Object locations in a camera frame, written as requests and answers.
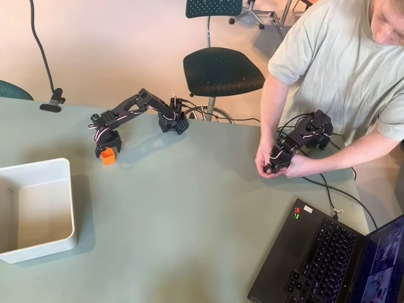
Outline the person's left hand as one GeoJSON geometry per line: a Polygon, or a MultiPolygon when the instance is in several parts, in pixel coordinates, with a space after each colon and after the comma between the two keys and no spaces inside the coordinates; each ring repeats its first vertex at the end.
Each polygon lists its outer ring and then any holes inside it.
{"type": "Polygon", "coordinates": [[[296,155],[288,167],[280,170],[287,178],[308,177],[318,173],[317,162],[309,157],[296,155]]]}

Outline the person's right hand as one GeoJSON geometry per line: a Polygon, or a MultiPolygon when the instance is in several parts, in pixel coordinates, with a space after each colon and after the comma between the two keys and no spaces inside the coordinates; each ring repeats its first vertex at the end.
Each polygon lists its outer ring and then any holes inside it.
{"type": "Polygon", "coordinates": [[[270,179],[273,177],[277,177],[279,173],[272,173],[272,172],[267,172],[264,168],[266,165],[269,164],[269,156],[271,153],[271,148],[267,146],[259,146],[255,158],[255,164],[256,168],[258,170],[258,173],[261,177],[264,177],[266,179],[270,179]]]}

